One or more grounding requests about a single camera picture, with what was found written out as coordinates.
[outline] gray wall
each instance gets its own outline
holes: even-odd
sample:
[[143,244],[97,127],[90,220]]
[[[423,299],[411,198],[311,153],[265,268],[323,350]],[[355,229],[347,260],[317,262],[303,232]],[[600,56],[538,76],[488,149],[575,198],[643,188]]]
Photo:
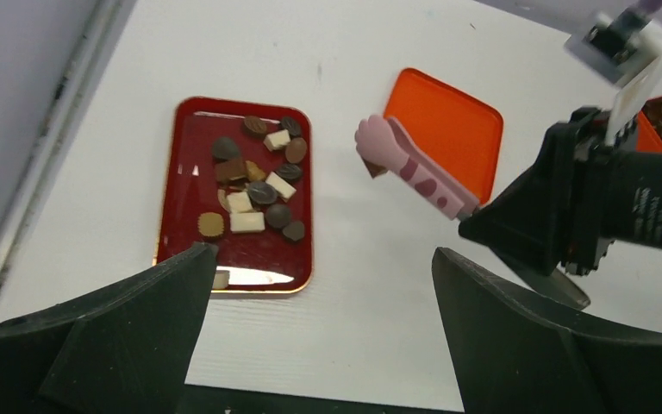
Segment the gray wall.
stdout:
[[[595,10],[615,17],[637,0],[477,0],[551,28],[572,33]],[[656,14],[662,22],[662,10]]]
[[0,0],[0,223],[98,0]]

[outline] orange tray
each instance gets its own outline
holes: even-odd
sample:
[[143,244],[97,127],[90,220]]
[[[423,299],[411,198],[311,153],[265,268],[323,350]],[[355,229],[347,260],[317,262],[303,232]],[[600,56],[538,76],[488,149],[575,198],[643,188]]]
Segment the orange tray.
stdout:
[[642,111],[638,114],[638,144],[635,149],[642,153],[662,153],[661,137]]
[[413,68],[400,72],[384,116],[394,116],[440,167],[489,200],[503,118],[497,110]]

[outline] white table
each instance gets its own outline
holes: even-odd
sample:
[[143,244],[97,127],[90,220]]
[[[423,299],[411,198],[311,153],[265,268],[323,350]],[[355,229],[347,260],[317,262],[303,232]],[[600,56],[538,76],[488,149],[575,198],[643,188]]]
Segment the white table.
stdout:
[[[566,37],[463,0],[138,2],[13,267],[0,321],[151,265],[184,98],[289,105],[313,123],[315,278],[288,300],[210,301],[187,382],[462,410],[433,251],[513,276],[400,180],[369,180],[353,132],[383,109],[401,69],[421,69],[502,113],[497,194],[548,126],[613,97],[565,54]],[[611,252],[582,282],[589,311],[662,331],[662,253]]]

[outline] red tray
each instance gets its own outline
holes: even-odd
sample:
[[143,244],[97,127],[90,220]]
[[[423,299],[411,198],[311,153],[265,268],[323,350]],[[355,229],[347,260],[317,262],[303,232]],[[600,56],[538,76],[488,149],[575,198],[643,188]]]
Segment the red tray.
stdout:
[[[293,218],[306,226],[306,236],[297,244],[286,241],[270,228],[262,233],[232,234],[229,214],[220,206],[215,181],[211,144],[221,136],[231,137],[240,147],[246,160],[254,161],[266,173],[284,163],[284,152],[271,153],[262,140],[242,131],[244,116],[259,116],[268,125],[268,132],[279,129],[278,120],[292,116],[301,125],[308,143],[308,154],[299,165],[303,177],[294,183],[296,194],[288,206]],[[286,274],[294,280],[282,285],[230,285],[227,293],[294,293],[303,289],[313,272],[313,224],[311,208],[311,130],[308,117],[301,111],[280,106],[263,105],[191,97],[176,110],[171,158],[166,175],[164,209],[157,242],[155,262],[160,263],[202,241],[197,219],[204,212],[222,214],[225,219],[224,236],[207,240],[219,246],[219,266],[245,267]]]

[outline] pink tongs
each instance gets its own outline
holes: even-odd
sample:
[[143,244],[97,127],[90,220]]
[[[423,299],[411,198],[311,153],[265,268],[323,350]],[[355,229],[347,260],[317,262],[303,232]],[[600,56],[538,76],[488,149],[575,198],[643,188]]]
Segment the pink tongs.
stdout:
[[476,196],[423,153],[395,117],[370,116],[359,123],[354,140],[372,177],[392,171],[449,219],[478,207]]

